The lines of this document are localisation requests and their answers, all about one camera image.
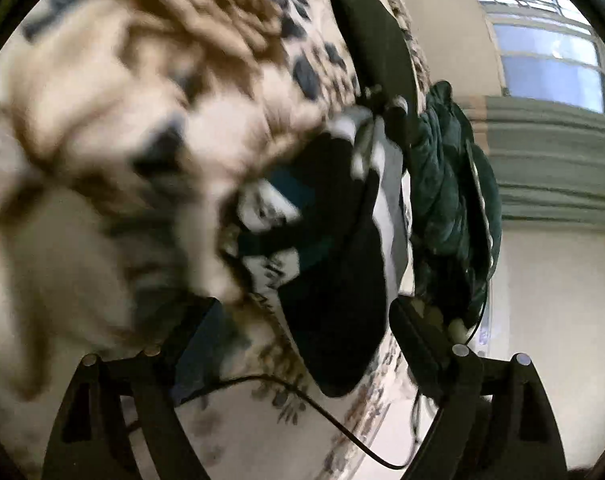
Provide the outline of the black folded garment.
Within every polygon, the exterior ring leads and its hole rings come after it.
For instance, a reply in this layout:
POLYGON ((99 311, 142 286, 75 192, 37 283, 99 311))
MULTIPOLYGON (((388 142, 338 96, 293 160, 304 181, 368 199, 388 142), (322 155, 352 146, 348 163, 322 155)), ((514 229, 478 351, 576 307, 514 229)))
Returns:
POLYGON ((362 93, 380 92, 393 102, 403 98, 417 116, 417 78, 405 36, 380 0, 330 0, 362 93))

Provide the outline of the floral patterned bed sheet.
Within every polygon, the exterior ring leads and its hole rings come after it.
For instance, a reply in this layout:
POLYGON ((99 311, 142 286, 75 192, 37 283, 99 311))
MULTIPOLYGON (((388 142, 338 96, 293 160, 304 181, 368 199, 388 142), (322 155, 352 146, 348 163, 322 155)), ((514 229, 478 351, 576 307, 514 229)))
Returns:
MULTIPOLYGON (((424 102, 403 0, 396 19, 424 102)), ((40 0, 0 51, 0 479, 45 479, 85 356, 161 344, 196 298, 222 305, 176 408, 205 479, 344 479, 403 364, 385 336, 326 396, 225 248, 240 187, 298 154, 362 93, 330 0, 40 0)))

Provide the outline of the striped black grey knit sweater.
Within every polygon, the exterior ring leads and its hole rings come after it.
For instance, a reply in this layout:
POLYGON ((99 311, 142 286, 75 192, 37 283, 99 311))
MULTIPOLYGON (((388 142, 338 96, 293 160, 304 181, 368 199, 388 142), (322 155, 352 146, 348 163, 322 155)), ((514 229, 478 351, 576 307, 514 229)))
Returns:
POLYGON ((347 107, 235 200, 225 250, 330 398, 365 376, 410 263, 410 178, 387 130, 347 107))

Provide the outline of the grey green curtain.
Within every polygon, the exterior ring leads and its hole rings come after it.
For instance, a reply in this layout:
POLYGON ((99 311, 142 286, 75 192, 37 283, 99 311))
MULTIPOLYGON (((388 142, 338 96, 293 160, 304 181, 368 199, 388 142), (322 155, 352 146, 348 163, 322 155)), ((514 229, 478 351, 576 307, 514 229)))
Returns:
POLYGON ((493 166, 504 220, 605 232, 605 115, 511 96, 459 105, 493 166))

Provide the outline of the window with white frame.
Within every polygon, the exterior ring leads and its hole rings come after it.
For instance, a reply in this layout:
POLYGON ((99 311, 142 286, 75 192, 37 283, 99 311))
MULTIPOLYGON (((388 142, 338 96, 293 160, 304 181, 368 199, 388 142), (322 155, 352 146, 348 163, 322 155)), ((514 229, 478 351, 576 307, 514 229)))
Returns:
POLYGON ((605 43, 571 0, 478 0, 506 96, 605 115, 605 43))

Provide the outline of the dark green quilted jacket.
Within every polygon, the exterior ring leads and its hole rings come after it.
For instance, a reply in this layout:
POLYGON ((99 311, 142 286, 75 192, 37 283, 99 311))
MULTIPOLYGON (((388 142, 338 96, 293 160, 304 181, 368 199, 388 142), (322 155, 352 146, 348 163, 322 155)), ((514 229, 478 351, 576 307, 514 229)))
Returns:
POLYGON ((481 318, 501 248, 499 186, 451 84, 427 93, 409 148, 417 296, 446 324, 481 318))

